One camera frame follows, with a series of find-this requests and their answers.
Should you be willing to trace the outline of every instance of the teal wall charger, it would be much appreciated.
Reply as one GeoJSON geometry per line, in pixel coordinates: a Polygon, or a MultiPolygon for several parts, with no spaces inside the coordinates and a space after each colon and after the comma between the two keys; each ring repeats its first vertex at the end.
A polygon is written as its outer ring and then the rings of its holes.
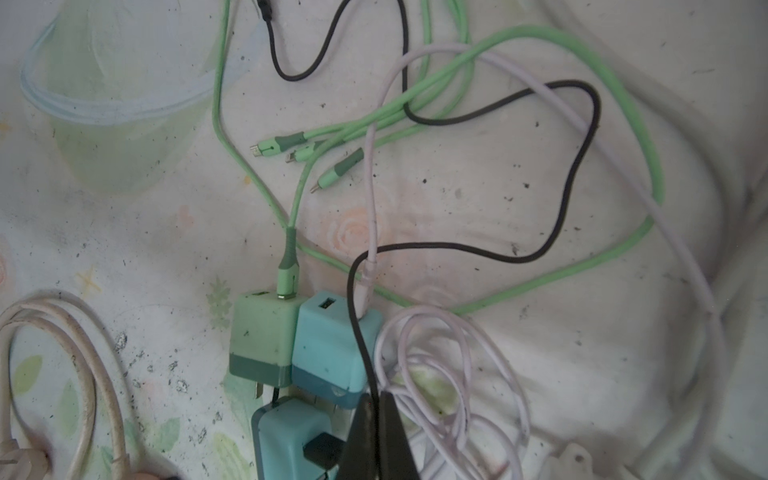
{"type": "MultiPolygon", "coordinates": [[[[371,353],[383,321],[373,309],[359,321],[371,353]]],[[[366,371],[349,326],[346,298],[321,291],[301,305],[291,363],[295,386],[344,409],[357,407],[366,371]]]]}
{"type": "Polygon", "coordinates": [[[317,480],[326,470],[304,455],[304,448],[331,432],[327,413],[299,399],[283,397],[251,419],[259,480],[317,480]]]}

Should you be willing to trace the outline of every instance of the green wall charger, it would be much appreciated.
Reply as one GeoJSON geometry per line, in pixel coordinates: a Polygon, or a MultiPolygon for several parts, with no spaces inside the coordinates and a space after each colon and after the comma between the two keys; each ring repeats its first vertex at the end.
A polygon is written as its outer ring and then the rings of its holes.
{"type": "Polygon", "coordinates": [[[239,295],[230,337],[230,373],[277,388],[289,386],[296,322],[306,300],[266,291],[239,295]]]}

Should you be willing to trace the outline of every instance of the usb port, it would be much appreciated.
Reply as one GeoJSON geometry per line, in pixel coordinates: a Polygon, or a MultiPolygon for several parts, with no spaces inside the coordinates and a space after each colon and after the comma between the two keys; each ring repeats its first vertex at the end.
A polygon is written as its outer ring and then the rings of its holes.
{"type": "Polygon", "coordinates": [[[323,309],[323,310],[325,310],[325,309],[326,309],[326,308],[328,308],[329,306],[333,305],[335,302],[336,302],[336,301],[335,301],[334,299],[332,299],[332,298],[328,298],[328,299],[326,299],[326,301],[325,301],[325,302],[323,302],[323,303],[321,303],[321,304],[320,304],[320,308],[321,308],[321,309],[323,309]]]}

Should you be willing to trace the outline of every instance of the black cord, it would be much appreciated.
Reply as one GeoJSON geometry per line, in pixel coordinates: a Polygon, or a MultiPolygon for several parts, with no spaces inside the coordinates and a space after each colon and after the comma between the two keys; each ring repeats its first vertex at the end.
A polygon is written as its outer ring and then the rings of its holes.
{"type": "MultiPolygon", "coordinates": [[[[589,85],[589,84],[587,84],[584,81],[580,81],[580,80],[557,80],[557,81],[550,81],[546,85],[549,88],[551,88],[552,90],[556,90],[558,88],[566,88],[566,87],[580,88],[580,89],[584,90],[584,86],[585,85],[589,85]]],[[[531,90],[530,88],[526,88],[524,90],[520,90],[518,92],[515,92],[514,94],[511,94],[511,95],[509,95],[507,97],[504,97],[504,98],[502,98],[499,101],[495,101],[495,102],[493,102],[490,105],[486,105],[483,108],[479,108],[479,109],[477,109],[477,110],[475,110],[473,112],[470,112],[468,114],[459,115],[458,117],[453,117],[453,118],[425,118],[425,117],[420,117],[420,116],[418,116],[417,114],[415,114],[415,113],[413,113],[411,111],[411,108],[410,108],[410,106],[408,106],[408,104],[404,104],[402,106],[402,109],[406,113],[408,118],[410,118],[411,120],[413,120],[417,124],[429,125],[429,126],[432,126],[432,127],[444,127],[446,125],[456,125],[456,124],[460,124],[460,123],[465,122],[465,121],[474,120],[474,119],[476,119],[478,117],[481,117],[482,115],[485,115],[487,113],[491,113],[494,110],[497,110],[497,109],[499,109],[501,107],[504,107],[505,105],[510,104],[510,103],[512,103],[515,100],[519,100],[519,99],[521,99],[523,97],[527,97],[527,96],[529,96],[530,94],[533,94],[533,93],[534,93],[533,90],[531,90]]]]}
{"type": "MultiPolygon", "coordinates": [[[[343,0],[339,7],[336,9],[336,14],[333,16],[333,20],[331,21],[331,26],[328,28],[328,33],[326,34],[326,39],[323,42],[323,46],[320,48],[320,52],[317,54],[317,58],[315,58],[315,61],[310,65],[309,68],[307,68],[304,72],[300,74],[295,75],[289,75],[286,72],[283,71],[283,69],[280,67],[280,62],[277,60],[277,49],[275,48],[275,32],[272,27],[272,5],[269,3],[269,0],[258,0],[259,9],[261,10],[261,16],[266,22],[266,31],[269,33],[270,36],[270,52],[272,54],[272,64],[275,66],[275,71],[277,74],[286,81],[300,81],[304,78],[309,77],[312,73],[317,70],[317,68],[320,66],[320,63],[323,62],[323,58],[325,58],[326,53],[328,52],[328,47],[331,44],[331,38],[333,38],[333,34],[336,32],[336,26],[339,24],[339,20],[341,19],[341,15],[344,13],[344,9],[349,4],[350,0],[343,0]]],[[[406,4],[403,0],[397,0],[397,4],[400,8],[400,18],[402,20],[402,51],[403,54],[408,53],[408,15],[406,14],[406,4]]],[[[402,90],[406,91],[408,89],[408,67],[406,66],[402,70],[402,90]]]]}
{"type": "MultiPolygon", "coordinates": [[[[587,130],[587,134],[584,137],[584,143],[581,145],[581,148],[579,148],[579,151],[576,154],[576,158],[574,159],[573,164],[571,165],[571,169],[568,171],[568,178],[565,180],[565,185],[563,186],[563,194],[560,202],[560,210],[558,212],[558,218],[554,223],[552,233],[549,234],[549,238],[544,242],[541,248],[536,250],[534,253],[531,253],[530,255],[526,255],[525,257],[510,257],[509,255],[501,255],[500,253],[494,253],[488,250],[483,250],[482,248],[472,247],[470,245],[464,245],[462,243],[408,242],[408,243],[393,243],[391,245],[383,245],[378,248],[377,252],[384,253],[384,252],[391,252],[394,250],[414,250],[414,249],[461,250],[463,252],[473,253],[475,255],[479,255],[480,257],[485,257],[491,260],[497,260],[504,263],[530,263],[544,256],[544,254],[547,253],[550,248],[552,248],[552,245],[554,245],[554,241],[558,238],[558,235],[560,235],[563,224],[565,222],[566,213],[568,212],[568,202],[571,199],[571,192],[573,191],[573,184],[576,179],[576,173],[578,172],[578,168],[581,166],[581,162],[584,160],[584,156],[587,153],[587,150],[592,144],[592,141],[594,140],[594,136],[598,131],[598,124],[600,122],[600,116],[602,111],[600,95],[592,85],[588,84],[585,81],[580,81],[580,80],[563,80],[562,82],[569,82],[569,85],[567,86],[580,88],[581,90],[584,90],[587,92],[587,94],[589,94],[593,104],[592,121],[590,122],[589,129],[587,130]]],[[[525,91],[518,92],[517,94],[520,95],[518,98],[522,98],[525,95],[532,93],[532,92],[529,92],[529,93],[524,93],[524,92],[525,91]]],[[[352,331],[355,336],[357,348],[360,351],[360,355],[362,357],[362,364],[366,370],[366,376],[368,378],[368,386],[371,390],[371,398],[373,400],[373,404],[377,406],[379,402],[379,387],[376,383],[376,373],[373,370],[373,364],[371,362],[370,353],[368,351],[368,348],[366,347],[365,341],[362,338],[362,332],[360,331],[360,326],[358,325],[358,318],[355,312],[355,302],[353,299],[354,293],[355,293],[354,291],[355,275],[357,273],[357,269],[360,267],[360,264],[367,258],[367,256],[368,256],[368,252],[361,253],[357,258],[355,258],[355,261],[352,263],[352,266],[349,268],[349,275],[346,278],[346,305],[349,311],[349,321],[352,324],[352,331]]]]}
{"type": "Polygon", "coordinates": [[[328,47],[331,45],[331,38],[333,38],[333,34],[334,32],[336,32],[336,26],[339,24],[341,15],[342,13],[344,13],[344,9],[346,8],[347,5],[349,5],[350,1],[351,0],[343,0],[341,2],[341,5],[339,5],[339,7],[336,9],[336,14],[333,16],[333,20],[331,21],[331,26],[328,28],[326,39],[323,42],[323,46],[320,48],[320,52],[317,54],[317,58],[315,58],[315,61],[305,71],[295,75],[288,75],[286,72],[284,72],[283,69],[280,67],[280,62],[277,60],[277,51],[275,49],[275,32],[272,29],[272,7],[269,3],[269,0],[258,1],[259,9],[261,10],[261,16],[266,22],[266,31],[270,34],[270,51],[272,53],[272,64],[275,66],[275,71],[277,72],[277,74],[283,80],[286,80],[286,81],[303,80],[304,78],[307,78],[312,73],[314,73],[315,70],[317,70],[317,68],[320,66],[320,63],[323,61],[323,58],[326,56],[326,52],[328,52],[328,47]]]}

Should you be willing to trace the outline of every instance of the white charging cable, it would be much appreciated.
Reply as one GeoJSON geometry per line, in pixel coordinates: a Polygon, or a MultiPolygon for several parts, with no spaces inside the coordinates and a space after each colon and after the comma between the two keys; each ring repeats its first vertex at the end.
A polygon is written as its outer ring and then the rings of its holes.
{"type": "Polygon", "coordinates": [[[400,310],[382,327],[379,338],[376,340],[373,362],[380,388],[391,392],[400,412],[419,427],[419,431],[410,438],[411,445],[417,445],[428,439],[434,447],[426,450],[424,465],[420,472],[422,480],[438,478],[448,467],[452,468],[462,480],[482,480],[482,475],[466,454],[469,427],[472,425],[481,426],[498,437],[508,459],[505,471],[513,480],[522,480],[520,458],[525,456],[528,440],[531,437],[531,414],[515,373],[485,332],[468,320],[436,306],[411,306],[400,310]],[[427,353],[409,353],[409,337],[416,325],[424,322],[431,324],[432,319],[441,320],[451,330],[452,338],[458,343],[462,361],[462,371],[458,375],[450,365],[436,356],[427,353]],[[387,359],[383,352],[386,349],[385,345],[393,340],[390,338],[393,336],[398,336],[397,362],[387,372],[385,366],[387,359]],[[512,391],[520,418],[518,434],[514,442],[490,419],[474,414],[470,410],[472,356],[468,338],[474,339],[484,349],[512,391]],[[404,366],[426,366],[448,380],[458,393],[459,406],[456,413],[439,415],[435,412],[419,390],[409,369],[404,366]],[[402,375],[402,386],[392,381],[398,373],[402,375]]]}
{"type": "Polygon", "coordinates": [[[80,439],[66,479],[75,480],[81,477],[83,462],[91,443],[96,406],[94,379],[101,398],[104,399],[110,421],[114,451],[114,460],[111,465],[112,478],[113,480],[128,478],[130,465],[125,449],[123,416],[120,412],[118,396],[114,391],[107,369],[78,321],[60,306],[44,300],[14,303],[0,315],[0,455],[7,455],[18,450],[18,443],[11,432],[11,389],[8,356],[13,333],[22,325],[31,325],[50,333],[71,356],[78,375],[83,394],[80,439]],[[69,334],[48,318],[65,326],[69,330],[69,334]]]}
{"type": "MultiPolygon", "coordinates": [[[[379,98],[376,107],[383,105],[392,83],[400,71],[412,61],[433,53],[451,52],[462,53],[471,48],[471,45],[459,43],[444,43],[425,45],[421,48],[411,51],[404,55],[392,67],[387,74],[382,90],[379,92],[379,98]]],[[[514,75],[526,83],[535,93],[539,94],[548,104],[560,111],[564,117],[573,124],[579,131],[586,131],[588,123],[582,119],[576,111],[563,101],[556,93],[541,83],[533,75],[529,74],[523,67],[513,61],[487,51],[478,56],[479,59],[486,61],[509,74],[514,75]]],[[[378,235],[376,231],[376,203],[373,195],[373,145],[376,137],[376,123],[370,124],[366,142],[364,146],[365,162],[365,186],[366,186],[366,208],[368,210],[369,220],[369,260],[375,260],[378,249],[378,235]]],[[[705,278],[694,255],[690,252],[684,240],[671,226],[664,213],[653,197],[643,188],[640,182],[632,173],[631,169],[614,153],[614,151],[605,144],[599,135],[595,139],[595,146],[609,160],[609,164],[621,175],[627,186],[631,189],[635,197],[644,205],[650,216],[654,219],[659,231],[672,247],[672,250],[678,256],[684,265],[690,278],[690,285],[694,296],[700,305],[702,311],[706,313],[706,328],[709,342],[707,346],[710,351],[711,363],[709,365],[710,381],[708,382],[707,403],[703,408],[699,422],[694,431],[693,438],[689,448],[686,450],[680,467],[676,472],[675,478],[686,478],[696,465],[708,453],[713,437],[717,428],[717,422],[720,419],[720,413],[723,408],[725,388],[727,384],[728,359],[726,343],[723,336],[723,328],[720,323],[720,317],[717,315],[715,301],[712,290],[705,278]]]]}

